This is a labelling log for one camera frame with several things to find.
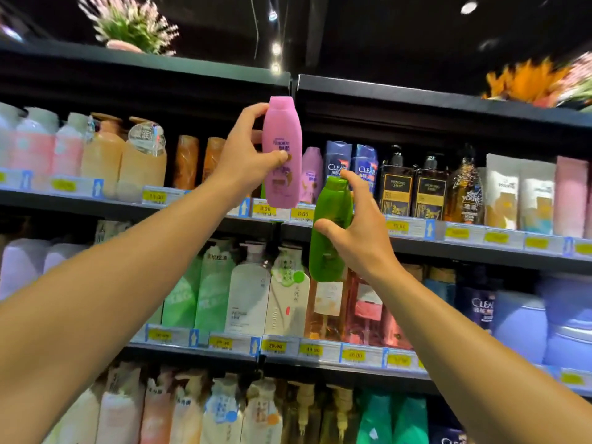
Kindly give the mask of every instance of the blue bottle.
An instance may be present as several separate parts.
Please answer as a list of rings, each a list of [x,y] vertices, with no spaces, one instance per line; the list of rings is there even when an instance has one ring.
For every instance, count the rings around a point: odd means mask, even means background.
[[[353,158],[353,170],[368,183],[370,193],[374,195],[376,185],[376,173],[378,170],[378,156],[376,150],[371,146],[358,145],[356,157]]]
[[[352,145],[350,143],[328,140],[325,152],[325,181],[329,176],[338,178],[341,170],[349,170],[351,160]]]

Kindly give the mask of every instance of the black ceiling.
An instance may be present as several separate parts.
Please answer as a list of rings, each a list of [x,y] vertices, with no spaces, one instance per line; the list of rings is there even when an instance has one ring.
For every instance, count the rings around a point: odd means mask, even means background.
[[[179,56],[268,67],[277,30],[268,0],[155,0],[177,23]],[[306,65],[311,0],[279,0],[284,70],[478,94],[485,73],[506,63],[558,60],[592,44],[592,0],[329,0],[318,63]],[[318,4],[322,0],[313,0]],[[0,0],[49,36],[95,44],[90,22],[76,0]]]

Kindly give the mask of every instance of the yellow price label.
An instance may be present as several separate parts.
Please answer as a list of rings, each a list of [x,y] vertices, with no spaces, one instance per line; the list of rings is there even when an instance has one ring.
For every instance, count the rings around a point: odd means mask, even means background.
[[[154,204],[166,204],[167,194],[164,192],[158,192],[156,190],[144,190],[142,193],[142,199],[146,202],[152,202]]]
[[[148,329],[148,339],[160,341],[161,343],[171,343],[173,341],[173,332],[160,328],[150,328]]]
[[[75,192],[76,191],[76,182],[72,180],[66,179],[53,179],[51,181],[51,186],[54,190],[58,190],[60,192]]]
[[[387,357],[387,363],[389,366],[403,366],[404,368],[409,368],[411,366],[411,357],[409,355],[393,353]]]
[[[387,229],[406,234],[409,232],[409,223],[407,221],[389,220],[387,221]]]
[[[292,209],[290,218],[292,220],[313,221],[315,218],[315,211],[311,209]]]
[[[267,204],[255,204],[253,206],[253,213],[264,216],[276,216],[277,209]]]
[[[497,243],[498,245],[506,245],[510,236],[505,232],[487,232],[485,234],[485,241],[489,243]]]
[[[586,385],[582,376],[579,374],[574,374],[573,372],[562,372],[561,382],[565,383],[566,385]]]
[[[526,247],[533,247],[535,249],[547,249],[549,247],[549,238],[541,237],[527,237],[524,241]]]
[[[286,353],[286,342],[284,341],[263,340],[261,347],[265,352]]]
[[[578,254],[590,255],[592,254],[592,243],[576,243],[575,251]]]
[[[223,351],[232,351],[232,338],[222,338],[221,336],[210,337],[210,347],[221,349]]]
[[[341,359],[354,363],[364,363],[366,361],[366,351],[359,349],[344,349],[341,353]]]
[[[456,238],[457,240],[468,240],[470,236],[469,229],[466,227],[447,227],[446,237]]]
[[[322,357],[323,347],[318,344],[300,344],[298,353],[307,357]]]

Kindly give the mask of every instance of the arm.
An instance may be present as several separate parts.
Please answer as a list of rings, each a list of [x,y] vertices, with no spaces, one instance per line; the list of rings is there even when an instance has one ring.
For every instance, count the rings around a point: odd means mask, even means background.
[[[413,343],[455,415],[477,444],[584,443],[592,406],[417,282],[397,261],[385,219],[366,183],[353,187],[356,215],[347,229],[329,220],[315,228],[347,265],[372,285]]]
[[[286,160],[285,151],[257,154],[251,143],[261,139],[252,127],[267,108],[243,111],[204,184],[1,304],[10,335],[0,340],[0,442],[41,442],[154,313],[226,213]]]

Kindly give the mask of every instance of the pink shampoo bottle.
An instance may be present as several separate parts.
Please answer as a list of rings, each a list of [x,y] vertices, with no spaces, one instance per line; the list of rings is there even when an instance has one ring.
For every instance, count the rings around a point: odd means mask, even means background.
[[[302,129],[291,96],[272,96],[263,121],[263,152],[284,150],[288,160],[265,178],[265,195],[271,207],[296,207],[302,173]]]

